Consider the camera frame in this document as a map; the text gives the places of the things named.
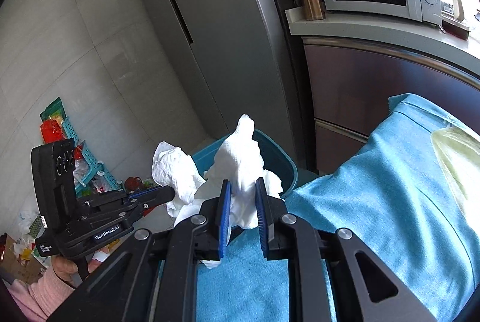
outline crumpled paper towel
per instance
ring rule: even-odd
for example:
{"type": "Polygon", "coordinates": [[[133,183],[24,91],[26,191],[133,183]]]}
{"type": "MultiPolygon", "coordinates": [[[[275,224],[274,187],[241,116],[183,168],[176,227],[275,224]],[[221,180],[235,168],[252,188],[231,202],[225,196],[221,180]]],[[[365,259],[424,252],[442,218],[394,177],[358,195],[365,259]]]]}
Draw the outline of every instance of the crumpled paper towel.
{"type": "MultiPolygon", "coordinates": [[[[258,142],[252,139],[254,121],[242,115],[237,128],[225,141],[214,157],[214,164],[201,177],[193,159],[180,148],[161,142],[153,158],[152,176],[161,185],[169,185],[175,190],[175,197],[168,202],[166,209],[176,218],[175,225],[200,212],[207,199],[220,196],[223,180],[232,184],[229,227],[244,229],[258,226],[255,207],[255,182],[263,177],[267,194],[280,199],[282,190],[280,178],[263,168],[258,142]]],[[[208,268],[220,261],[203,261],[208,268]]]]}
{"type": "Polygon", "coordinates": [[[210,180],[228,179],[232,184],[230,225],[251,229],[258,226],[255,207],[255,182],[264,177],[267,194],[280,199],[282,182],[278,176],[263,169],[258,142],[252,139],[255,125],[248,115],[238,120],[237,129],[222,143],[214,164],[206,172],[210,180]]]}
{"type": "Polygon", "coordinates": [[[175,197],[166,205],[169,215],[176,218],[180,209],[194,200],[195,192],[205,183],[198,174],[195,162],[181,148],[160,142],[152,162],[152,177],[155,183],[175,190],[175,197]]]}

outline light blue towel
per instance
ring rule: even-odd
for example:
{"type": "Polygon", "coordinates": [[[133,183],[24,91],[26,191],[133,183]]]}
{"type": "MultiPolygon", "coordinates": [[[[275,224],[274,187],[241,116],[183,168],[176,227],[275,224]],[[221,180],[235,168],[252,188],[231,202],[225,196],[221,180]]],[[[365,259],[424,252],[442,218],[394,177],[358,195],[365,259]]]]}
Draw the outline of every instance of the light blue towel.
{"type": "MultiPolygon", "coordinates": [[[[450,322],[480,280],[480,242],[438,165],[433,131],[464,125],[416,95],[389,99],[390,116],[337,172],[296,189],[289,211],[315,228],[352,229],[439,322],[450,322]]],[[[258,230],[200,267],[197,320],[288,321],[286,261],[266,261],[258,230]]]]}

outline brown cabinet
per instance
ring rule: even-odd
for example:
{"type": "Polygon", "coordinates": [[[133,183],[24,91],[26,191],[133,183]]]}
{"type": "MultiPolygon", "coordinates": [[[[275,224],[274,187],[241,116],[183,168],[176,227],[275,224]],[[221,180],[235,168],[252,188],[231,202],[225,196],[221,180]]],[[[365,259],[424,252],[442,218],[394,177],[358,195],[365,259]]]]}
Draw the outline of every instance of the brown cabinet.
{"type": "Polygon", "coordinates": [[[398,58],[306,44],[305,54],[315,118],[340,128],[336,133],[316,126],[317,168],[322,172],[331,173],[362,146],[341,130],[368,137],[388,116],[388,98],[397,94],[418,94],[480,133],[480,81],[456,67],[408,51],[405,58],[398,58]]]}

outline metal screw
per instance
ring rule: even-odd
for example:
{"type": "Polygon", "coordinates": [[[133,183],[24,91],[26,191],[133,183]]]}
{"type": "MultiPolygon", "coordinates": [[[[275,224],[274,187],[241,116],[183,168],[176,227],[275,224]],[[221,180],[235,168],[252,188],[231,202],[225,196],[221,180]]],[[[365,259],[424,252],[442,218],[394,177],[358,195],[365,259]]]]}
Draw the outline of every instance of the metal screw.
{"type": "Polygon", "coordinates": [[[191,217],[191,222],[194,225],[203,225],[207,221],[207,218],[205,218],[203,215],[194,215],[191,217]]]}
{"type": "Polygon", "coordinates": [[[297,217],[292,215],[291,213],[286,213],[282,216],[282,222],[286,223],[287,225],[292,225],[297,221],[297,217]]]}
{"type": "Polygon", "coordinates": [[[338,231],[338,236],[340,238],[343,238],[344,240],[349,240],[350,238],[352,238],[353,234],[350,230],[348,230],[347,228],[341,228],[339,231],[338,231]]]}
{"type": "Polygon", "coordinates": [[[139,241],[144,241],[150,236],[148,230],[141,228],[140,230],[135,231],[134,237],[139,241]]]}

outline silver refrigerator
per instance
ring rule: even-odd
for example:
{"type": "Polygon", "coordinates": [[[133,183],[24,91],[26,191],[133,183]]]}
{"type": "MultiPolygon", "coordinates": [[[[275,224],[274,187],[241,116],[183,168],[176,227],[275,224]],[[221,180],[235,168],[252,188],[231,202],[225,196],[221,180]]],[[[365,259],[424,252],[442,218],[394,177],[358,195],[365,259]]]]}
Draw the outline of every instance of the silver refrigerator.
{"type": "Polygon", "coordinates": [[[315,169],[313,105],[293,0],[143,0],[206,131],[248,114],[298,166],[315,169]]]}

